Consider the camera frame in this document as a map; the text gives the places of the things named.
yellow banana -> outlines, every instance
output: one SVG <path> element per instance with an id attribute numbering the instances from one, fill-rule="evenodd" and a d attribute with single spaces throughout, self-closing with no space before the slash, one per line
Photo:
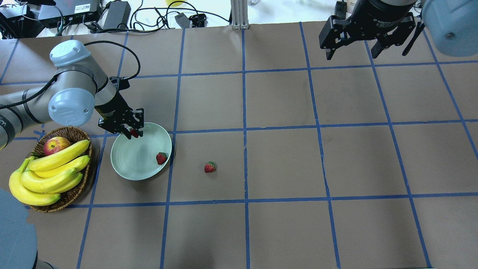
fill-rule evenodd
<path id="1" fill-rule="evenodd" d="M 62 192 L 68 191 L 69 189 L 72 189 L 74 186 L 78 185 L 78 183 L 80 183 L 82 178 L 83 178 L 82 173 L 76 173 L 76 177 L 72 181 L 68 182 L 63 187 L 55 189 L 51 192 L 62 193 Z"/>
<path id="2" fill-rule="evenodd" d="M 31 161 L 30 170 L 48 171 L 57 168 L 82 154 L 89 146 L 88 140 L 81 140 L 57 153 Z"/>
<path id="3" fill-rule="evenodd" d="M 83 170 L 83 168 L 85 168 L 88 165 L 89 160 L 90 160 L 90 157 L 88 155 L 84 155 L 84 156 L 81 156 L 81 157 L 78 157 L 78 158 L 72 160 L 71 162 L 69 162 L 67 164 L 64 164 L 60 167 L 54 168 L 52 170 L 35 171 L 35 174 L 37 176 L 39 176 L 40 178 L 47 179 L 47 178 L 54 177 L 54 176 L 58 175 L 59 173 L 65 171 L 67 169 L 70 169 L 70 168 L 75 168 L 77 171 L 81 171 L 81 170 Z"/>
<path id="4" fill-rule="evenodd" d="M 75 177 L 76 170 L 74 168 L 65 170 L 60 174 L 47 179 L 42 179 L 35 175 L 33 171 L 26 170 L 22 173 L 20 180 L 22 181 L 22 184 L 31 191 L 51 192 L 60 187 L 63 187 L 64 185 L 72 181 Z"/>
<path id="5" fill-rule="evenodd" d="M 29 162 L 30 159 L 25 159 L 22 166 L 10 175 L 8 185 L 12 195 L 20 202 L 36 206 L 49 205 L 58 201 L 60 199 L 60 194 L 58 193 L 36 193 L 22 185 L 20 178 Z"/>

bunch of bananas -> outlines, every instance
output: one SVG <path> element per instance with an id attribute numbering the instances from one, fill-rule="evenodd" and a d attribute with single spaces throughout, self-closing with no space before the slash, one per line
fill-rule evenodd
<path id="1" fill-rule="evenodd" d="M 89 146 L 88 140 L 43 158 L 30 157 L 10 175 L 9 187 L 20 202 L 44 206 L 57 202 L 60 193 L 76 186 L 82 179 L 89 156 L 81 155 Z"/>

brown basket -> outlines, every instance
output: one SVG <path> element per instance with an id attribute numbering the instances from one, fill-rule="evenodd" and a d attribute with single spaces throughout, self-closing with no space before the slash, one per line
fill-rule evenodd
<path id="1" fill-rule="evenodd" d="M 82 153 L 80 156 L 88 154 L 88 156 L 90 157 L 90 161 L 88 162 L 87 166 L 81 171 L 83 173 L 83 178 L 81 179 L 80 183 L 76 185 L 75 187 L 73 187 L 72 189 L 70 189 L 69 191 L 61 193 L 60 199 L 56 203 L 46 205 L 46 206 L 34 206 L 34 205 L 30 206 L 33 210 L 42 212 L 42 213 L 55 212 L 69 206 L 71 203 L 73 203 L 73 201 L 76 198 L 78 198 L 78 196 L 81 194 L 81 192 L 87 185 L 88 179 L 90 178 L 89 172 L 90 172 L 90 164 L 91 164 L 91 154 L 93 153 L 93 145 L 91 143 L 91 139 L 88 136 L 88 134 L 78 127 L 74 127 L 74 126 L 60 127 L 47 133 L 36 144 L 35 148 L 30 153 L 30 156 L 33 155 L 36 157 L 44 157 L 45 154 L 43 153 L 43 146 L 45 145 L 48 139 L 55 136 L 64 137 L 68 139 L 72 144 L 81 140 L 88 139 L 88 141 L 90 141 L 90 145 L 88 149 L 84 153 Z"/>

robotic arm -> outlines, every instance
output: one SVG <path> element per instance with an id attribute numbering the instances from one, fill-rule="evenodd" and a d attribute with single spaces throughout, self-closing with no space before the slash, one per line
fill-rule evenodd
<path id="1" fill-rule="evenodd" d="M 108 132 L 131 139 L 130 126 L 142 136 L 144 109 L 127 105 L 118 79 L 111 81 L 81 42 L 58 44 L 50 59 L 58 70 L 44 87 L 0 96 L 0 149 L 31 125 L 52 120 L 61 125 L 83 125 L 93 109 L 102 117 L 98 126 Z"/>
<path id="2" fill-rule="evenodd" d="M 410 51 L 425 24 L 435 46 L 449 56 L 471 56 L 478 53 L 478 14 L 476 0 L 422 0 L 423 21 L 415 24 L 410 9 L 417 0 L 358 0 L 352 15 L 346 19 L 347 3 L 338 1 L 335 15 L 327 20 L 319 34 L 320 48 L 327 60 L 335 51 L 358 40 L 374 40 L 371 49 L 376 58 L 392 45 L 400 46 L 416 27 L 415 34 L 403 56 Z"/>

red apple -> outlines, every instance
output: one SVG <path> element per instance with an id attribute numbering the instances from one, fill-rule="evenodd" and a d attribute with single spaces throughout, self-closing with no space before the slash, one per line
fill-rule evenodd
<path id="1" fill-rule="evenodd" d="M 68 141 L 68 139 L 61 136 L 55 136 L 46 141 L 45 146 L 43 147 L 43 152 L 48 156 L 69 146 L 71 146 L 71 142 Z"/>

